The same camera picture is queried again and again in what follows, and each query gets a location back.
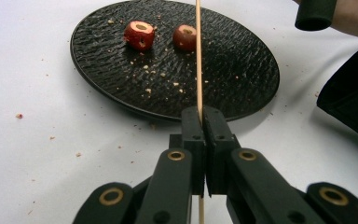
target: textured black plate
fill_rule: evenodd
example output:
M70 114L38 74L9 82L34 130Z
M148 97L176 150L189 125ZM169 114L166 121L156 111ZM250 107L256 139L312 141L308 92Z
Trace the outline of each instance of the textured black plate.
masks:
M195 14L195 6L162 0L98 9L73 33L75 66L92 87L121 105L152 117L180 120L184 108L197 104L196 53L175 49L172 32L182 23L196 26ZM157 27L153 48L143 54L123 41L126 25L135 20ZM280 80L278 65L256 35L205 8L201 35L205 105L234 120L253 114L273 98Z

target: black object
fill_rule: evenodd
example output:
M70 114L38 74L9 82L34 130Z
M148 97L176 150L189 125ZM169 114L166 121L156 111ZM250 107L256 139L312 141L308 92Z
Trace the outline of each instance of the black object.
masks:
M173 1L136 0L103 7L75 28L72 59L93 88L120 105L179 121L183 109L197 104L196 53L177 50L172 33L182 23L195 26L195 16L195 6ZM123 40L125 27L135 20L157 27L153 48L143 54ZM201 22L203 102L220 109L227 120L263 108L280 82L268 47L239 23L211 10L201 9Z
M329 183L292 188L258 151L243 148L221 111L205 106L202 127L196 107L182 113L182 134L170 138L153 175L134 189L110 183L96 189L75 224L190 222L192 195L227 195L235 224L358 224L358 199Z
M337 0L302 0L295 27L303 31L320 31L333 21Z
M317 106L358 132L358 51L324 85Z

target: person's hand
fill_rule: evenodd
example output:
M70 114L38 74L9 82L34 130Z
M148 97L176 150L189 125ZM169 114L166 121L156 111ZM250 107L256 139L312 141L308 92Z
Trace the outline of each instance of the person's hand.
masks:
M337 0L331 27L342 33L358 36L358 0Z

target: white table surface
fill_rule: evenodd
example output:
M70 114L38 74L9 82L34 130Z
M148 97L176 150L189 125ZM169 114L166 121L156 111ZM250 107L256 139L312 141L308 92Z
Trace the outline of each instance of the white table surface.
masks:
M75 27L115 2L0 1L0 223L71 223L101 185L136 186L151 176L169 135L180 133L178 123L110 101L74 69ZM297 30L290 0L201 5L250 29L279 64L276 97L229 123L241 145L262 152L298 189L327 181L358 197L358 134L316 106L325 82L358 50L358 37ZM230 222L224 196L205 200L205 222Z

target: wooden skewer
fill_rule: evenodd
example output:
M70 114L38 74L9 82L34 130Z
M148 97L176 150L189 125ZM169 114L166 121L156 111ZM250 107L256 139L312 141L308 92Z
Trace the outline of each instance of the wooden skewer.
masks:
M199 110L200 124L202 125L202 70L201 70L201 10L200 0L196 0L196 30L197 30L197 109ZM199 221L204 224L204 201L199 196Z

